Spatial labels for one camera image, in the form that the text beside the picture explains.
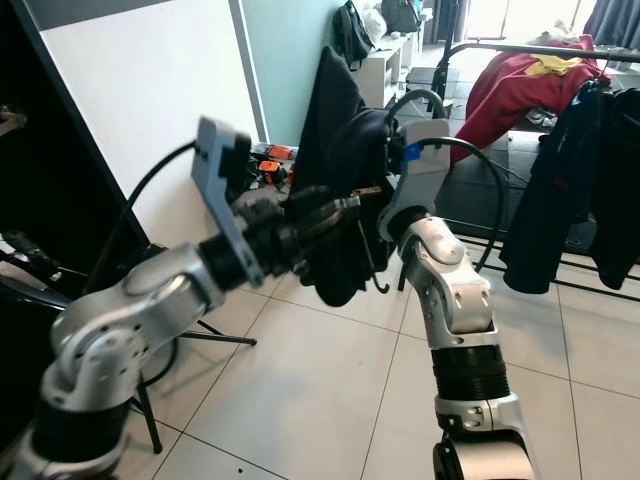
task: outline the white shelf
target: white shelf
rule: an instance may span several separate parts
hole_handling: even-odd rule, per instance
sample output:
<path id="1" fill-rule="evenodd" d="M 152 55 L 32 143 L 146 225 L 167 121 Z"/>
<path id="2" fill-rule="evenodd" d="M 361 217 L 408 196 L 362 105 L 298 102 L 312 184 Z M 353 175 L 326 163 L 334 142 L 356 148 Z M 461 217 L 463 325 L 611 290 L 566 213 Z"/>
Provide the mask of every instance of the white shelf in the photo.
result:
<path id="1" fill-rule="evenodd" d="M 377 50 L 352 72 L 368 107 L 385 108 L 395 96 L 401 71 L 411 68 L 413 55 L 419 49 L 418 37 L 418 33 L 396 39 L 385 35 L 376 45 Z"/>

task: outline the black jacket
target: black jacket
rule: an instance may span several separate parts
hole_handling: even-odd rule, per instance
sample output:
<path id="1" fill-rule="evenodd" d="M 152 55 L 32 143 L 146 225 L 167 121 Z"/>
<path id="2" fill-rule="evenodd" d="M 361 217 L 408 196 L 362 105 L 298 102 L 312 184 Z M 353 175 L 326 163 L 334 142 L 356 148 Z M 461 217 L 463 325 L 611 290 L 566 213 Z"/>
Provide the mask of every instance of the black jacket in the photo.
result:
<path id="1" fill-rule="evenodd" d="M 562 114 L 532 177 L 500 254 L 514 290 L 545 293 L 572 223 L 597 232 L 589 253 L 602 282 L 619 289 L 640 255 L 640 90 L 604 93 L 585 83 Z"/>
<path id="2" fill-rule="evenodd" d="M 355 188 L 380 186 L 382 194 L 362 200 L 362 223 L 375 270 L 385 270 L 391 245 L 377 233 L 376 221 L 393 194 L 386 180 L 385 110 L 367 108 L 344 59 L 330 47 L 322 50 L 309 110 L 302 130 L 291 193 L 310 186 L 329 186 L 333 197 L 348 197 Z M 309 204 L 308 211 L 317 207 Z M 308 259 L 309 275 L 322 300 L 347 303 L 371 277 L 357 224 L 327 242 Z"/>

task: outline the yellow cloth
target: yellow cloth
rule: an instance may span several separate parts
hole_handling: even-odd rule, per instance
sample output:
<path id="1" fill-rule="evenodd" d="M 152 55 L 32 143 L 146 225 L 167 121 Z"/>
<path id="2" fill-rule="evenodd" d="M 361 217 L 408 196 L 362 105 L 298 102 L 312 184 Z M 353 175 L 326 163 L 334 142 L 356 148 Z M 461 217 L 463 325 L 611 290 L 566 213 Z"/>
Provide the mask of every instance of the yellow cloth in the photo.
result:
<path id="1" fill-rule="evenodd" d="M 570 68 L 579 65 L 582 62 L 581 58 L 575 57 L 569 60 L 563 60 L 555 55 L 539 55 L 537 53 L 531 54 L 532 58 L 540 60 L 527 68 L 524 73 L 526 75 L 544 75 L 545 73 L 555 73 L 564 77 Z"/>

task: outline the light blue wall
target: light blue wall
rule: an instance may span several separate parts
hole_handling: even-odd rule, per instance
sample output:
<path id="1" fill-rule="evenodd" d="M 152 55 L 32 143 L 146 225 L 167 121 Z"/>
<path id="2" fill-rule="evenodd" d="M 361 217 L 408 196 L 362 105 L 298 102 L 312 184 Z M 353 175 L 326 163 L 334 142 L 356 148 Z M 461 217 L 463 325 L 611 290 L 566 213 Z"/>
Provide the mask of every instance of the light blue wall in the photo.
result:
<path id="1" fill-rule="evenodd" d="M 331 17 L 345 0 L 243 0 L 272 143 L 298 145 Z"/>

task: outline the blue tape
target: blue tape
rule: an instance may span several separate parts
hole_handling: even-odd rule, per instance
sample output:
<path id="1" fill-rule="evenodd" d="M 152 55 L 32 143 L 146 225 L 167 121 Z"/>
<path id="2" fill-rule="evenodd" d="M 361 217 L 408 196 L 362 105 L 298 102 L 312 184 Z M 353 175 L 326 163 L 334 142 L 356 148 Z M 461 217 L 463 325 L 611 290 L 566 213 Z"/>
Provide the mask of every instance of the blue tape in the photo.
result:
<path id="1" fill-rule="evenodd" d="M 420 160 L 420 145 L 417 143 L 404 147 L 404 161 L 413 162 L 414 160 Z"/>

